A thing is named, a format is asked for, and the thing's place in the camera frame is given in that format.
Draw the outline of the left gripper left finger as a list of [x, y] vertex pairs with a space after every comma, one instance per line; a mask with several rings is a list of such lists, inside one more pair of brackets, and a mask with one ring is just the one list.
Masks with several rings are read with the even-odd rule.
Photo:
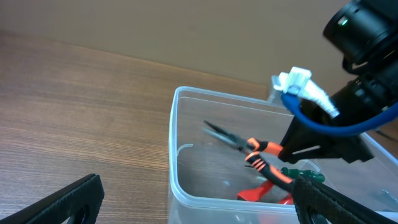
[[98, 174], [89, 174], [6, 217], [1, 224], [94, 224], [104, 189]]

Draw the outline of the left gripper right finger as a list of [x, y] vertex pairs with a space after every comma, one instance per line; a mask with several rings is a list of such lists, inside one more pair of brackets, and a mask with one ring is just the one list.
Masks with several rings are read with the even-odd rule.
[[396, 224], [332, 188], [308, 178], [292, 182], [292, 197], [301, 224]]

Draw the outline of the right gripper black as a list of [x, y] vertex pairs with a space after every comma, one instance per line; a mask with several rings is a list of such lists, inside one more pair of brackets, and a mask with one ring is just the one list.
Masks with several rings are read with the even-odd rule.
[[281, 94], [294, 118], [281, 141], [279, 158], [295, 164], [301, 159], [343, 159], [366, 162], [374, 156], [360, 134], [397, 118], [397, 83], [358, 77], [330, 96], [340, 114], [331, 118], [317, 104]]

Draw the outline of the green handled screwdriver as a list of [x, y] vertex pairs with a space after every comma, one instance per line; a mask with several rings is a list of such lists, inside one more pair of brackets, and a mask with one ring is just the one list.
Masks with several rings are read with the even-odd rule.
[[286, 167], [281, 168], [281, 173], [290, 177], [292, 179], [297, 179], [300, 176], [312, 178], [318, 182], [323, 183], [325, 181], [325, 176], [314, 170], [300, 170], [300, 169], [288, 169]]

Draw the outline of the red handled cutters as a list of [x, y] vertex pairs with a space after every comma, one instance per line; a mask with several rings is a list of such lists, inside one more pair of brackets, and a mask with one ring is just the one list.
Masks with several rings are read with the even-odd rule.
[[[273, 188], [273, 186], [274, 184], [271, 181], [266, 180], [259, 187], [255, 189], [242, 190], [238, 192], [236, 197], [238, 200], [258, 202], [263, 196], [265, 196]], [[293, 205], [294, 201], [291, 194], [288, 194], [286, 197], [280, 200], [279, 204]]]

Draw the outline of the orange black needle-nose pliers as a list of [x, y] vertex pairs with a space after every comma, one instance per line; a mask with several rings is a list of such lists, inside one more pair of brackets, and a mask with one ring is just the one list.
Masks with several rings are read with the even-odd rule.
[[278, 157], [283, 150], [282, 146], [270, 141], [259, 141], [256, 138], [244, 139], [208, 121], [204, 121], [204, 123], [209, 126], [204, 129], [204, 132], [242, 152], [246, 156], [244, 160], [249, 166], [257, 170], [267, 180], [286, 192], [292, 191], [294, 180], [281, 173], [263, 156], [263, 153], [266, 153]]

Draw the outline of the clear plastic container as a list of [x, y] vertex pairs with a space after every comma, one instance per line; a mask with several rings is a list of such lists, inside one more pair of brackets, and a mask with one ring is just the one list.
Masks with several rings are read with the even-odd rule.
[[[278, 187], [259, 202], [237, 200], [241, 190], [264, 182], [244, 156], [208, 135], [215, 124], [244, 138], [278, 143], [292, 120], [283, 107], [264, 100], [182, 86], [175, 91], [169, 130], [170, 223], [297, 223], [295, 208], [282, 205]], [[397, 160], [367, 134], [367, 162], [310, 159], [296, 169], [322, 173], [325, 184], [381, 215], [397, 220]]]

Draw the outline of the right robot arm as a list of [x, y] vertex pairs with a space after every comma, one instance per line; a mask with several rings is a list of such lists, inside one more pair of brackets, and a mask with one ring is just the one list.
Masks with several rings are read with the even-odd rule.
[[360, 135], [397, 118], [397, 2], [351, 1], [326, 25], [323, 36], [343, 53], [354, 79], [327, 95], [304, 71], [281, 79], [281, 100], [294, 118], [279, 158], [368, 161]]

